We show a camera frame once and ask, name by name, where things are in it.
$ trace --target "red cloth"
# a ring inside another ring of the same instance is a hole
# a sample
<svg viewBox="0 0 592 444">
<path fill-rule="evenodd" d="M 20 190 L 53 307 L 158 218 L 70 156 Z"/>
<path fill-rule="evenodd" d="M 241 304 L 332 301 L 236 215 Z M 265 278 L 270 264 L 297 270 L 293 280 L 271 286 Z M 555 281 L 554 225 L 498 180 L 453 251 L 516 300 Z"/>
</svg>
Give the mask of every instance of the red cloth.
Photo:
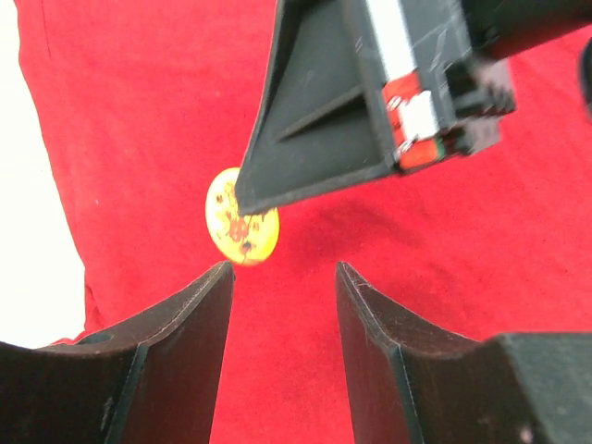
<svg viewBox="0 0 592 444">
<path fill-rule="evenodd" d="M 223 259 L 204 197 L 258 110 L 271 0 L 17 0 L 21 65 L 86 265 L 88 332 Z M 592 156 L 576 63 L 588 31 L 512 62 L 504 142 L 407 179 L 281 210 L 276 253 L 237 269 L 213 443 L 348 443 L 338 260 L 483 339 L 592 325 Z"/>
</svg>

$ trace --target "red tablecloth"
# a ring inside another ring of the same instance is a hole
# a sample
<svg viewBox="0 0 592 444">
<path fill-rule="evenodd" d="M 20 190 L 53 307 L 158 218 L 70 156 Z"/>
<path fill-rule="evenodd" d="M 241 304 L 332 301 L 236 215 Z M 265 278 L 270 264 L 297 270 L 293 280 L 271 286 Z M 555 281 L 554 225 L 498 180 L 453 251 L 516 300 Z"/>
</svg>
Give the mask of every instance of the red tablecloth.
<svg viewBox="0 0 592 444">
<path fill-rule="evenodd" d="M 223 259 L 204 197 L 241 162 L 275 4 L 17 5 L 21 65 L 86 265 L 90 332 Z M 276 253 L 237 270 L 212 442 L 352 442 L 338 260 L 472 338 L 592 326 L 592 132 L 576 77 L 589 35 L 513 59 L 520 110 L 499 146 L 281 210 Z"/>
</svg>

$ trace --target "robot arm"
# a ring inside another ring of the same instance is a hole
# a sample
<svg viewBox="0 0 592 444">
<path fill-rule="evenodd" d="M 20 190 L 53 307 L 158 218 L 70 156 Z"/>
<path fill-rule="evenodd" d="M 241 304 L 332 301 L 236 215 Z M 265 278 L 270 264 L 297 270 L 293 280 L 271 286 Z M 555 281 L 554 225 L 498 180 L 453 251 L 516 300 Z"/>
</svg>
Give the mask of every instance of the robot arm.
<svg viewBox="0 0 592 444">
<path fill-rule="evenodd" d="M 591 14 L 592 0 L 280 0 L 236 184 L 240 212 L 496 144 L 500 120 L 516 109 L 507 58 Z"/>
</svg>

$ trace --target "robotic claw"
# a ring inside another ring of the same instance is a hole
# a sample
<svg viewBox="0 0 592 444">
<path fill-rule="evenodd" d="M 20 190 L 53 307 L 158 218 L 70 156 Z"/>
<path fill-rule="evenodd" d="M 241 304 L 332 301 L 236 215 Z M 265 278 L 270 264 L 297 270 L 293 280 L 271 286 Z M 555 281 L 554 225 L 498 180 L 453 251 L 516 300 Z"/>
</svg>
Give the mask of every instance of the robotic claw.
<svg viewBox="0 0 592 444">
<path fill-rule="evenodd" d="M 263 213 L 499 140 L 506 59 L 586 26 L 592 0 L 280 0 L 261 111 L 236 184 Z M 581 81 L 592 107 L 592 43 Z M 0 442 L 207 443 L 230 264 L 73 346 L 0 343 Z M 592 442 L 592 335 L 483 344 L 338 265 L 357 444 Z"/>
</svg>

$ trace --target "yellow oval object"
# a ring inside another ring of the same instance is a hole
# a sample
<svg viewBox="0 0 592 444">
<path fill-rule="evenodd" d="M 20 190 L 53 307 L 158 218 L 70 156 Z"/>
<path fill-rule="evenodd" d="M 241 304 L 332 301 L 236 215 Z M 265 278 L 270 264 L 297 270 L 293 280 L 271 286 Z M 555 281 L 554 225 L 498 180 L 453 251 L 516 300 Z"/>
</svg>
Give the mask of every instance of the yellow oval object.
<svg viewBox="0 0 592 444">
<path fill-rule="evenodd" d="M 205 198 L 205 221 L 216 247 L 238 265 L 257 265 L 276 248 L 279 237 L 277 208 L 262 215 L 239 217 L 234 184 L 239 168 L 216 176 Z"/>
</svg>

